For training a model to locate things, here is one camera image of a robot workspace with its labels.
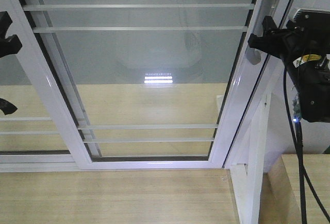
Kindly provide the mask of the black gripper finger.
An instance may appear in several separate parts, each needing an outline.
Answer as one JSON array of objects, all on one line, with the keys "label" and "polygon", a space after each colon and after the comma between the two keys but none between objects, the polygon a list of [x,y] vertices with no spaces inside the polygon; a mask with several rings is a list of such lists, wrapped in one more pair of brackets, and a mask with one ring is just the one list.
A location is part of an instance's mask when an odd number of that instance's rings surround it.
[{"label": "black gripper finger", "polygon": [[5,99],[0,99],[0,109],[5,115],[13,114],[18,108]]},{"label": "black gripper finger", "polygon": [[12,19],[7,11],[1,11],[1,58],[17,54],[22,48],[22,43],[17,35],[6,37],[7,31],[12,24]]}]

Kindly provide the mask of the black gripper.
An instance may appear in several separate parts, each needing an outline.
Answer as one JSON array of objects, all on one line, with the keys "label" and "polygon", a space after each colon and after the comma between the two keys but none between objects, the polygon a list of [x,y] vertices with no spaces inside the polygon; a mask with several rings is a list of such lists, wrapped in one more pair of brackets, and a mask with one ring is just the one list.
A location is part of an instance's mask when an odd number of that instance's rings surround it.
[{"label": "black gripper", "polygon": [[[262,28],[263,35],[281,31],[268,15],[262,20]],[[251,34],[248,45],[277,58],[284,56],[287,48],[289,54],[284,64],[298,92],[301,117],[310,123],[328,123],[329,31],[303,27],[291,21],[288,21],[287,29],[289,34],[283,41],[276,36]]]}]

